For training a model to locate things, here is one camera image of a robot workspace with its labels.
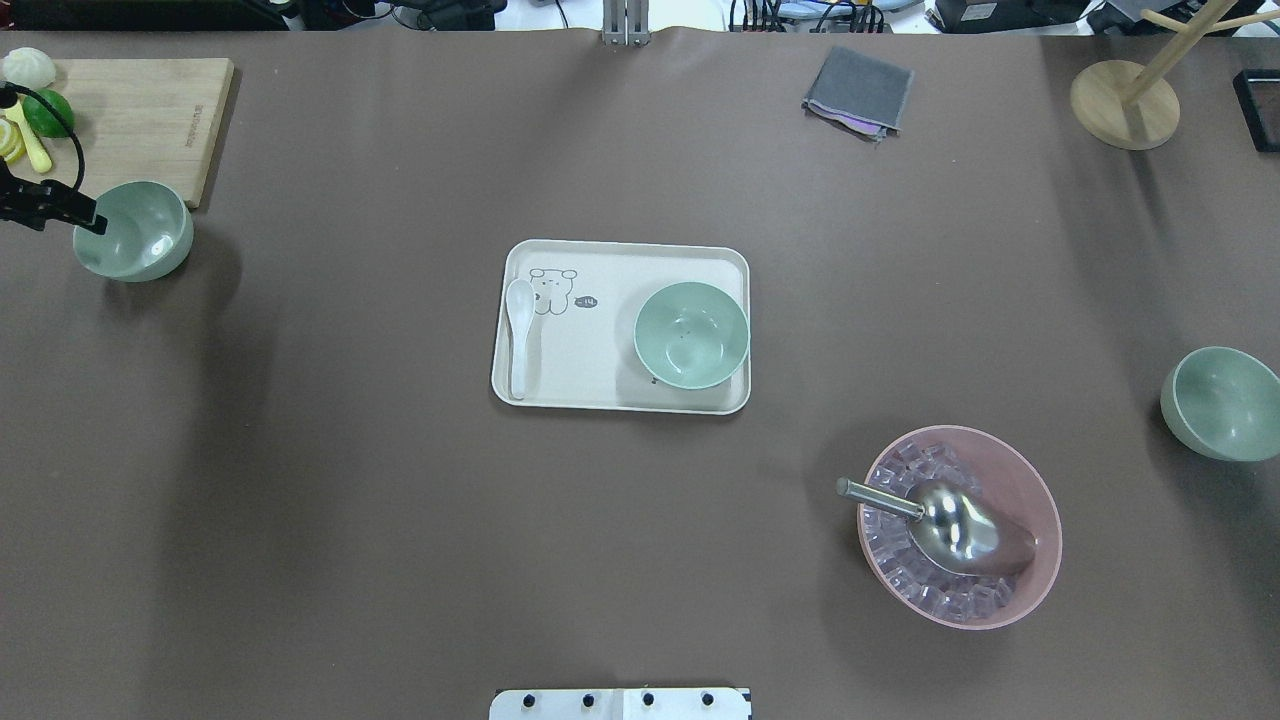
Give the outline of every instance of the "cutting board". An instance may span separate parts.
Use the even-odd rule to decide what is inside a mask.
[[[116,184],[159,181],[196,208],[214,156],[232,85],[227,58],[166,60],[58,60],[50,87],[70,102],[84,146],[81,192],[97,197]],[[23,156],[10,165],[29,181],[76,179],[70,138],[41,138],[51,173],[40,176]]]

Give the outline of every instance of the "wooden stand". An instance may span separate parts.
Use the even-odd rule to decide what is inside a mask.
[[[1071,82],[1075,119],[1107,145],[1125,150],[1151,150],[1164,145],[1178,129],[1180,115],[1178,95],[1165,82],[1165,73],[1211,32],[1280,17],[1277,10],[1219,22],[1233,5],[1235,0],[1208,0],[1185,24],[1143,10],[1144,19],[1178,35],[1147,67],[1128,60],[1106,60],[1075,76]]]

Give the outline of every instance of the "garlic bulb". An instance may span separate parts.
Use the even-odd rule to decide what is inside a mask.
[[[58,77],[54,61],[35,47],[19,47],[4,56],[4,77],[12,83],[40,90]]]

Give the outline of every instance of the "pink bowl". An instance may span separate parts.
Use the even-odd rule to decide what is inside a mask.
[[[1057,515],[1057,506],[1053,503],[1053,496],[1048,492],[1048,486],[1044,484],[1036,468],[1032,468],[1032,464],[1007,443],[982,430],[960,425],[920,428],[897,438],[872,462],[867,473],[867,482],[870,482],[876,466],[908,441],[922,448],[940,442],[950,445],[956,456],[973,470],[978,482],[982,483],[983,501],[1009,515],[1036,536],[1036,559],[1018,575],[1018,584],[1009,603],[996,610],[989,618],[964,623],[942,620],[911,605],[890,585],[872,557],[872,550],[868,546],[869,533],[863,520],[863,512],[859,511],[858,534],[872,571],[902,605],[934,623],[961,630],[992,630],[1021,620],[1032,610],[1036,610],[1048,594],[1062,564],[1062,521]]]

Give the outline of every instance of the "round wooden base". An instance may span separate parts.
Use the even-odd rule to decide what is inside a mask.
[[[1071,110],[1094,137],[1125,150],[1151,150],[1178,129],[1178,95],[1164,79],[1129,105],[1120,102],[1142,65],[1128,60],[1094,63],[1071,82]]]

